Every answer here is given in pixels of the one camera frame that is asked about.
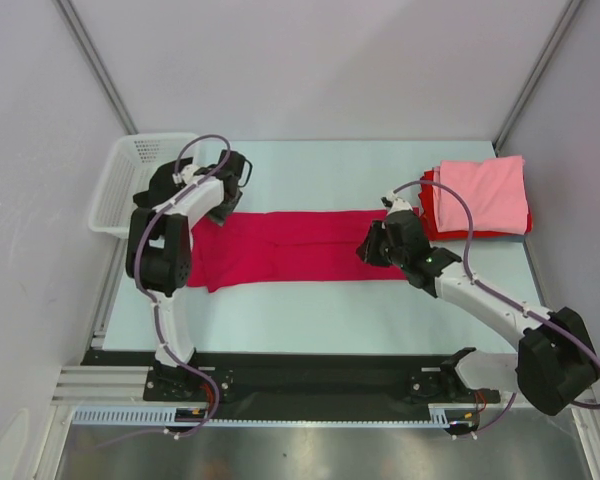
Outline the magenta t shirt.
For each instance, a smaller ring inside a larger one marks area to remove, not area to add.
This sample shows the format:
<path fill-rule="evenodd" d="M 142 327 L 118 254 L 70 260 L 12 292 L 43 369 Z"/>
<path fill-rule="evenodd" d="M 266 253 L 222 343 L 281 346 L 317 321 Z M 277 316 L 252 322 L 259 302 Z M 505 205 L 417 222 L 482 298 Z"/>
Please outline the magenta t shirt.
<path fill-rule="evenodd" d="M 356 249 L 382 210 L 234 213 L 192 229 L 187 285 L 219 289 L 267 282 L 402 280 L 395 267 L 367 265 Z"/>

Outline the white plastic basket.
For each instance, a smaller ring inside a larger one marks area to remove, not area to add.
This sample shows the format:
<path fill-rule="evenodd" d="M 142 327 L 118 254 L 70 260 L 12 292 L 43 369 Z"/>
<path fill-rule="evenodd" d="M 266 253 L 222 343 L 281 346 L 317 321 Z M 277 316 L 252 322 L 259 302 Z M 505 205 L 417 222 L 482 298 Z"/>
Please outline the white plastic basket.
<path fill-rule="evenodd" d="M 133 196 L 147 190 L 155 171 L 174 161 L 197 134 L 185 132 L 127 135 L 109 151 L 97 183 L 88 227 L 96 233 L 127 239 Z"/>

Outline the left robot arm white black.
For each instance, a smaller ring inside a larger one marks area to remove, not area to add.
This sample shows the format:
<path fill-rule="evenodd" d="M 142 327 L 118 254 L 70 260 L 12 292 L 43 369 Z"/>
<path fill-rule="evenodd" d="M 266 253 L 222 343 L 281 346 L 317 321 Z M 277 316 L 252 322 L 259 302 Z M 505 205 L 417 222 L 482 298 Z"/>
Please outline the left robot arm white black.
<path fill-rule="evenodd" d="M 133 196 L 126 273 L 149 299 L 158 341 L 156 368 L 169 372 L 165 385 L 182 400 L 201 387 L 200 374 L 184 365 L 195 346 L 179 300 L 193 269 L 192 229 L 203 220 L 224 225 L 247 184 L 241 178 L 251 171 L 244 155 L 224 149 L 209 166 L 198 166 L 189 157 L 158 167 L 148 188 Z"/>

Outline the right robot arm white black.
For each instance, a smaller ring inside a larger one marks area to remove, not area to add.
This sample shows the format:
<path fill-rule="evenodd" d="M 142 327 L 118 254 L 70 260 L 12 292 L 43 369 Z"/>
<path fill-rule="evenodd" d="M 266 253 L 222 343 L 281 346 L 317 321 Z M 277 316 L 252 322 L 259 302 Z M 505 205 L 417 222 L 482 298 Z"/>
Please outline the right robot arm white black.
<path fill-rule="evenodd" d="M 465 348 L 441 376 L 443 393 L 464 401 L 476 390 L 522 395 L 555 416 L 600 379 L 582 318 L 569 308 L 535 311 L 480 281 L 456 253 L 429 243 L 416 214 L 393 212 L 372 221 L 357 256 L 366 264 L 396 268 L 408 283 L 467 312 L 503 338 L 512 354 Z"/>

